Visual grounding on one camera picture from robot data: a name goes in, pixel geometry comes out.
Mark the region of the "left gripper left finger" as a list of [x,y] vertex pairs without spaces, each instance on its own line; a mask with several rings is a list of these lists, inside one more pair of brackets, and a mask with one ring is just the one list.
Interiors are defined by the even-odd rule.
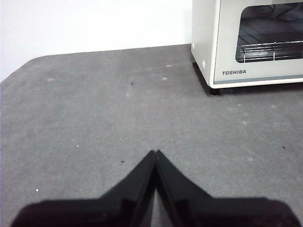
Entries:
[[138,227],[155,191],[156,152],[96,199],[45,200],[20,210],[13,227]]

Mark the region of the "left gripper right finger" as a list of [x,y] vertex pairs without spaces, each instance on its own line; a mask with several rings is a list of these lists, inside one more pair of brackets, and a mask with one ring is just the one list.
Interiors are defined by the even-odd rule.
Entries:
[[159,150],[157,191],[176,227],[297,227],[284,202],[262,197],[215,198],[183,175]]

